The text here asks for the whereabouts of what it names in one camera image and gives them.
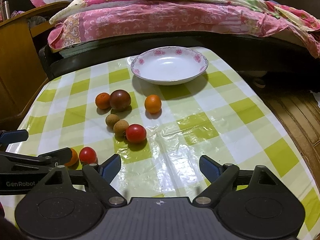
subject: green and white tablecloth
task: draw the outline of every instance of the green and white tablecloth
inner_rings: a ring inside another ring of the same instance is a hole
[[[242,78],[215,53],[204,48],[209,61],[206,73],[177,86],[147,83],[130,71],[135,58],[123,58],[49,82],[31,107],[20,129],[29,131],[26,142],[13,144],[10,152],[39,155],[63,147],[79,152],[90,146],[99,163],[114,153],[122,168],[112,186],[131,196],[196,196],[209,184],[199,171],[199,157],[241,169],[266,165],[299,198],[306,220],[299,234],[309,240],[320,233],[320,201],[311,173],[293,141],[276,117]],[[101,92],[128,91],[132,109],[120,113],[147,129],[146,145],[117,141],[105,124],[109,112],[97,110]],[[144,100],[150,94],[162,99],[162,112],[149,115]],[[14,221],[14,208],[22,197],[1,196],[6,217]]]

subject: plastic table cover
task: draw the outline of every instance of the plastic table cover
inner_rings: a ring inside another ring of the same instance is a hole
[[[157,86],[134,76],[135,56],[76,72],[49,82],[40,92],[19,129],[27,129],[26,142],[8,151],[39,155],[63,147],[78,153],[84,146],[97,152],[99,163],[114,153],[122,167],[111,185],[127,196],[196,196],[209,181],[198,161],[206,154],[215,161],[241,169],[266,165],[299,198],[306,209],[300,239],[320,233],[319,191],[289,135],[244,80],[214,52],[196,47],[209,66],[205,74],[176,86]],[[147,129],[147,143],[118,141],[107,129],[95,98],[101,92],[128,91],[131,107],[119,117]],[[162,111],[150,115],[144,101],[150,94],[162,100]],[[23,196],[0,196],[6,217],[14,222],[14,208]]]

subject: wooden cabinet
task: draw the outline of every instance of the wooden cabinet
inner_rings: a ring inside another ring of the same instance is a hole
[[[16,129],[48,82],[38,52],[54,26],[45,22],[29,29],[28,19],[52,17],[68,4],[48,4],[0,23],[0,130]]]

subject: tangerine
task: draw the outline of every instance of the tangerine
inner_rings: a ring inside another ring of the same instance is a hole
[[[160,111],[162,102],[159,96],[150,95],[144,101],[144,107],[150,114],[156,114]]]
[[[96,106],[101,110],[108,109],[110,107],[110,95],[108,93],[98,94],[96,97]]]
[[[78,161],[78,154],[76,150],[73,148],[70,148],[70,150],[72,151],[72,157],[68,163],[65,163],[65,166],[67,167],[74,165]]]

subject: bowl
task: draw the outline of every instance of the bowl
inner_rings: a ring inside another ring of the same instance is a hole
[[[148,50],[131,63],[137,77],[156,85],[178,85],[200,76],[208,60],[200,52],[184,47],[161,47]]]

